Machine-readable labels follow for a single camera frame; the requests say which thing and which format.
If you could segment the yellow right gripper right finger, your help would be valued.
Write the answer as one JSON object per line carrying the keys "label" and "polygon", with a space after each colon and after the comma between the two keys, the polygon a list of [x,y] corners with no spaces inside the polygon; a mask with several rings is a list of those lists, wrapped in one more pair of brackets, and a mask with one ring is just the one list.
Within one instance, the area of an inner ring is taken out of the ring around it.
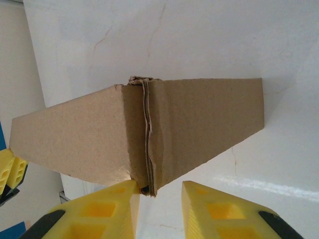
{"label": "yellow right gripper right finger", "polygon": [[182,183],[186,239],[304,239],[262,205],[195,183]]}

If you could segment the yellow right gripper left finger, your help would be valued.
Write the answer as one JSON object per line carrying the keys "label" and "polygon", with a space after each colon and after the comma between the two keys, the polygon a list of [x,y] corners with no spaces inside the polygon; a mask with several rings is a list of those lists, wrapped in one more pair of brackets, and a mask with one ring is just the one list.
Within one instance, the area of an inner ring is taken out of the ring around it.
{"label": "yellow right gripper left finger", "polygon": [[135,239],[139,202],[127,180],[52,208],[21,239]]}

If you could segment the brown cardboard paper box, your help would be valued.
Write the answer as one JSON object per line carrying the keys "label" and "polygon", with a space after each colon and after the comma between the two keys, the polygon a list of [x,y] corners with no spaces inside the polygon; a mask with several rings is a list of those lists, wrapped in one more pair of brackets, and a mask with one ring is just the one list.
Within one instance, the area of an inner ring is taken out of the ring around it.
{"label": "brown cardboard paper box", "polygon": [[111,186],[133,179],[158,190],[262,130],[263,82],[132,77],[14,118],[14,155]]}

